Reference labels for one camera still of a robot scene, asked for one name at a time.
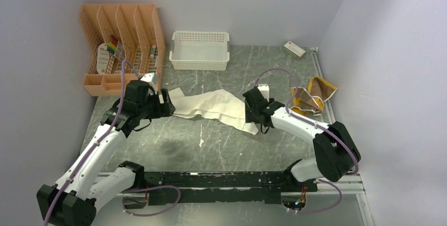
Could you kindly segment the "white towel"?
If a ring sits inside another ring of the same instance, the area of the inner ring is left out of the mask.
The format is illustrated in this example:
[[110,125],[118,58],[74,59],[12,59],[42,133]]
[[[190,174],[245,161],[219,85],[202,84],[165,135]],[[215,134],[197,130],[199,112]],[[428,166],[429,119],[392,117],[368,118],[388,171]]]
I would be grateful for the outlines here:
[[246,122],[244,102],[226,90],[185,96],[178,87],[169,91],[169,95],[177,117],[191,119],[201,116],[204,119],[218,120],[252,135],[259,132],[255,124]]

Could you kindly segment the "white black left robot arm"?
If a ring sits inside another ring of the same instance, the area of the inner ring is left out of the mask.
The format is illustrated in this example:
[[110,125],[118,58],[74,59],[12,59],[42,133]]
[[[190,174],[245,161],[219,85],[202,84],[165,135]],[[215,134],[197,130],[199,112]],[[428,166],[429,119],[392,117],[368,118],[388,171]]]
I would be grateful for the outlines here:
[[167,89],[156,92],[147,81],[130,81],[75,163],[52,186],[44,184],[38,190],[43,224],[91,225],[97,212],[117,194],[152,191],[144,167],[130,161],[102,181],[95,179],[116,148],[138,131],[141,120],[169,117],[174,111]]

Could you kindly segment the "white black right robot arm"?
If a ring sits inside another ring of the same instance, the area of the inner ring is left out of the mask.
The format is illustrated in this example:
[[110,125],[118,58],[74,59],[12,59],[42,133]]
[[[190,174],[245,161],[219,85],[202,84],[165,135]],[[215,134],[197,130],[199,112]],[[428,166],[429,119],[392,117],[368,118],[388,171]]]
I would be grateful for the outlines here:
[[284,183],[288,190],[298,191],[308,180],[325,178],[337,182],[349,171],[358,172],[361,154],[343,123],[328,124],[295,113],[268,98],[268,92],[255,86],[243,94],[246,122],[288,132],[314,149],[313,158],[298,160],[286,170]]

